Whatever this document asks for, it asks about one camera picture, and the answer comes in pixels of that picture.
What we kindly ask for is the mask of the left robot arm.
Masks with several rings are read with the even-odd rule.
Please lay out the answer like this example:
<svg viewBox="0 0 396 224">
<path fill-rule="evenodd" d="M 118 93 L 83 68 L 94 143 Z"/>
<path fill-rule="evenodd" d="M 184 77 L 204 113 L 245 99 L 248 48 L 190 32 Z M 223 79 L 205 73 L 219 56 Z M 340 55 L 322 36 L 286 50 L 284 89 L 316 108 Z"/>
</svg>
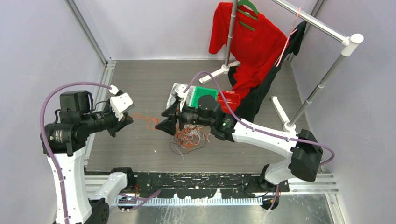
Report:
<svg viewBox="0 0 396 224">
<path fill-rule="evenodd" d="M 90 135 L 102 131 L 115 137 L 133 119 L 128 111 L 134 103 L 129 94 L 113 91 L 104 110 L 94 112 L 88 91 L 69 91 L 60 95 L 59 120 L 44 128 L 54 158 L 49 158 L 54 178 L 62 172 L 63 187 L 56 187 L 57 224 L 105 224 L 109 206 L 123 190 L 132 192 L 136 179 L 130 167 L 113 168 L 107 180 L 92 195 L 85 185 L 85 146 Z"/>
</svg>

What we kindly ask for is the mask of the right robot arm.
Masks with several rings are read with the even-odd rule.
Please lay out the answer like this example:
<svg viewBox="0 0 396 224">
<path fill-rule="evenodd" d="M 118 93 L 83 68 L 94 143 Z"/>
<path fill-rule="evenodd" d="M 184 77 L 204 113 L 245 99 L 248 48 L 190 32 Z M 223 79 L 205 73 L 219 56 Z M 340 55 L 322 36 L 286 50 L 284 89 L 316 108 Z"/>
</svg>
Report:
<svg viewBox="0 0 396 224">
<path fill-rule="evenodd" d="M 177 124 L 180 129 L 186 124 L 208 126 L 219 140 L 247 143 L 283 156 L 284 160 L 264 166 L 259 179 L 264 191 L 270 192 L 279 183 L 294 177 L 306 182 L 316 180 L 323 149 L 307 130 L 297 134 L 258 126 L 223 112 L 220 102 L 210 95 L 200 97 L 196 108 L 181 105 L 181 98 L 177 97 L 161 116 L 165 120 L 155 128 L 172 136 L 176 135 Z"/>
</svg>

